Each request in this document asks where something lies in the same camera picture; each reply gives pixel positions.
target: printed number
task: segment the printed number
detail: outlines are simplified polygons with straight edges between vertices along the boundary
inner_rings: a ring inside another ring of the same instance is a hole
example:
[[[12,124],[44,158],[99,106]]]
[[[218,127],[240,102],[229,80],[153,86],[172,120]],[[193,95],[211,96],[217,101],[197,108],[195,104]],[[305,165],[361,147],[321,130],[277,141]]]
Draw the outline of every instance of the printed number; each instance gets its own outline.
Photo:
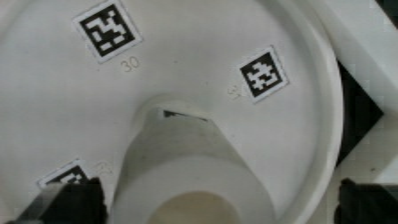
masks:
[[[121,66],[122,66],[124,72],[131,72],[133,71],[133,68],[138,68],[140,67],[140,62],[138,62],[137,57],[131,56],[128,58],[128,60],[124,60],[121,62]]]

